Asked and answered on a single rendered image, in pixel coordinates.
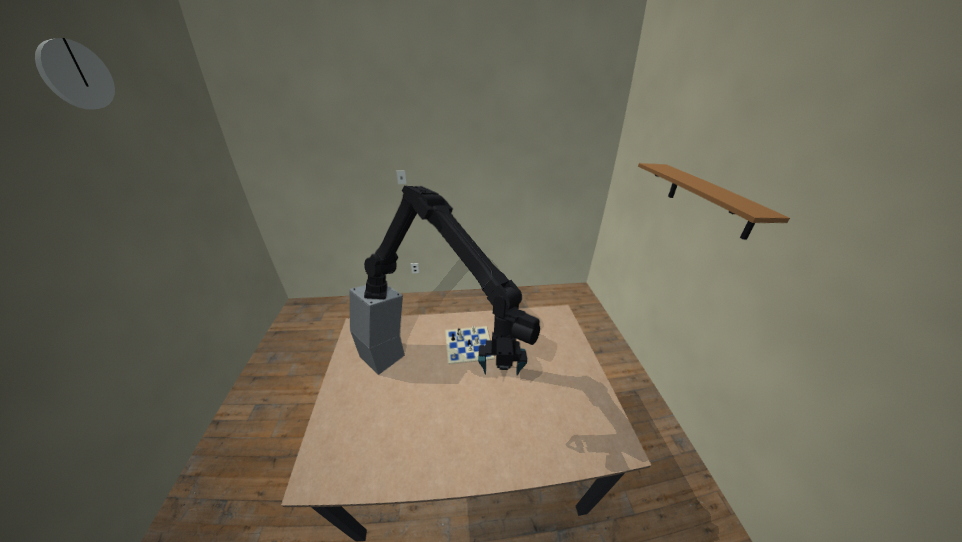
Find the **blue and cream chessboard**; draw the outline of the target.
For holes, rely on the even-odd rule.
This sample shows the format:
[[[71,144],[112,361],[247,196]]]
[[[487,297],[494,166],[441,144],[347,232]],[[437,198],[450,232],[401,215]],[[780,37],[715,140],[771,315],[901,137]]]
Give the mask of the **blue and cream chessboard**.
[[[446,330],[446,342],[447,342],[447,355],[448,364],[455,363],[465,363],[478,361],[479,345],[486,345],[486,340],[490,340],[487,326],[475,327],[475,333],[472,333],[472,328],[460,329],[462,331],[461,336],[463,340],[458,340],[459,335],[457,335],[457,329]],[[452,341],[452,333],[454,333],[455,341]],[[478,337],[479,344],[475,344],[474,337]],[[468,339],[470,339],[472,351],[469,351]],[[455,353],[456,358],[452,358],[452,353]]]

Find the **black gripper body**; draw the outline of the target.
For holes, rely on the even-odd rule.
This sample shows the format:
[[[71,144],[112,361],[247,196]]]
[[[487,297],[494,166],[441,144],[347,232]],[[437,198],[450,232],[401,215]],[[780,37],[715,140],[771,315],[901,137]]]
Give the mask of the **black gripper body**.
[[[496,334],[495,332],[494,332],[494,334],[495,334],[496,336],[502,338],[501,335],[498,335],[498,334]],[[506,336],[506,337],[503,337],[503,338],[509,338],[509,337],[512,337],[512,335],[509,335],[509,336]],[[486,345],[480,345],[480,346],[479,346],[479,354],[478,354],[478,356],[486,356],[486,357],[487,357],[487,355],[496,356],[496,354],[492,354],[492,353],[491,353],[491,349],[492,349],[492,340],[486,340]],[[527,362],[527,360],[528,360],[528,359],[527,359],[527,353],[526,353],[526,351],[521,351],[520,342],[517,341],[517,342],[516,342],[515,355],[513,355],[513,362]]]

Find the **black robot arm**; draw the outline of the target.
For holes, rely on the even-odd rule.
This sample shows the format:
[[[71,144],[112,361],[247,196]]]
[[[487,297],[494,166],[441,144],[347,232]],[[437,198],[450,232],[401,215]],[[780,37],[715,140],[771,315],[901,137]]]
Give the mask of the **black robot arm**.
[[[401,204],[380,247],[365,260],[368,279],[364,298],[386,299],[386,274],[395,272],[398,259],[396,252],[418,214],[440,232],[479,282],[493,306],[494,332],[502,337],[512,335],[501,338],[492,332],[491,353],[496,354],[496,366],[499,370],[510,369],[513,366],[516,339],[535,344],[540,334],[540,320],[518,309],[522,301],[519,288],[488,259],[454,218],[453,208],[441,195],[423,186],[404,186],[402,192]]]

